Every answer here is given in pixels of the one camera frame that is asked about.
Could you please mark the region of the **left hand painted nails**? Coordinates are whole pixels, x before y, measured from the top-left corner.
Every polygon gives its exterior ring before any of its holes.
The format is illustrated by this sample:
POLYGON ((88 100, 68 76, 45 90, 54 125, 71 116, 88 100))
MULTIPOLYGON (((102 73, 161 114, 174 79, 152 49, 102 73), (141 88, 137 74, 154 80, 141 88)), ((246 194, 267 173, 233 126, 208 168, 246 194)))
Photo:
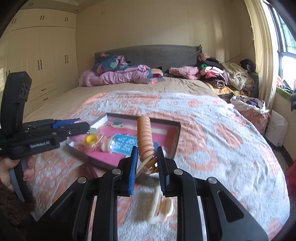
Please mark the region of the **left hand painted nails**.
MULTIPOLYGON (((20 163, 20 159, 12 160, 8 157, 1 157, 1 183, 10 191, 14 192, 16 181, 16 170, 15 168, 20 163)), ((35 180, 35 164, 36 159, 34 157, 29 157, 26 166, 27 169, 23 171, 23 180, 27 185, 31 184, 35 180)))

